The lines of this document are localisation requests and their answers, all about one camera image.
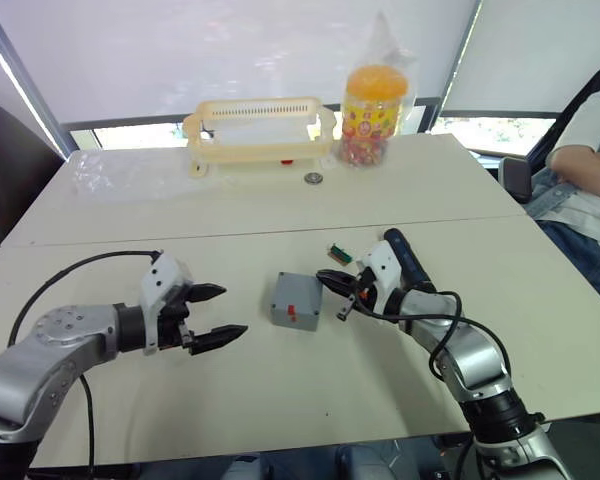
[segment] small gray box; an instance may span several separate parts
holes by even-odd
[[[322,283],[309,275],[280,272],[271,301],[274,325],[315,332],[322,308]]]

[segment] robotic arm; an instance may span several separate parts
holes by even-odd
[[[347,297],[338,314],[352,309],[395,319],[400,330],[432,353],[451,328],[450,319],[399,320],[400,316],[453,316],[456,301],[436,293],[409,243],[397,229],[358,261],[357,278],[321,270],[317,277]],[[539,425],[541,414],[529,414],[513,388],[500,352],[472,325],[459,323],[435,358],[444,383],[460,405],[474,434],[478,452],[500,479],[572,480]]]
[[[38,444],[71,385],[119,352],[182,346],[196,355],[235,340],[246,326],[194,335],[187,302],[225,292],[194,284],[186,266],[162,254],[142,279],[140,305],[66,306],[40,318],[31,333],[0,355],[0,480],[24,478]]]

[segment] orange lid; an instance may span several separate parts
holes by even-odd
[[[405,76],[388,65],[366,65],[355,70],[347,80],[347,93],[362,100],[390,100],[407,93]]]

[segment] person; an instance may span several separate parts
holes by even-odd
[[[546,165],[533,178],[527,213],[600,294],[600,90],[576,111]]]

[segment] plastic jar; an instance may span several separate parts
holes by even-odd
[[[342,113],[343,161],[353,165],[382,162],[408,88],[407,78],[388,65],[366,65],[349,75]]]

